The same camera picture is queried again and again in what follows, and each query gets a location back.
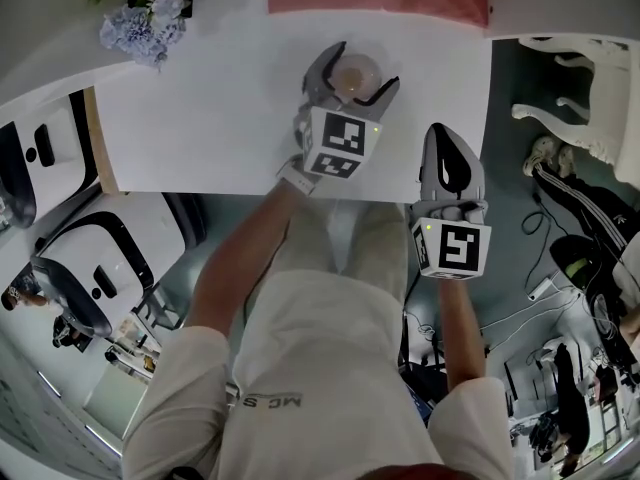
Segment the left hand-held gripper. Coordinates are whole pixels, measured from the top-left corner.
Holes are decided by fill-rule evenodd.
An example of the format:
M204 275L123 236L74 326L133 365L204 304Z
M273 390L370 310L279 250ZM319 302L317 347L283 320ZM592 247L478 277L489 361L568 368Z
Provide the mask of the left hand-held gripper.
M306 173L348 180L370 159L383 129L382 116L400 89L400 79L389 79L368 100L341 102L332 97L335 88L330 78L345 49L345 41L328 47L308 68L294 131Z

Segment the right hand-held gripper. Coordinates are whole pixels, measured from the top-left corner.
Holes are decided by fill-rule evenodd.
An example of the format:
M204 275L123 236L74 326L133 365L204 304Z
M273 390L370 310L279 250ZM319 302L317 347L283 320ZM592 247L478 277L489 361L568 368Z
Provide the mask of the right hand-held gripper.
M451 128L434 123L424 139L420 181L424 201L409 206L420 274L457 280L481 276L491 237L491 228L484 223L488 204L453 201L484 198L480 159Z

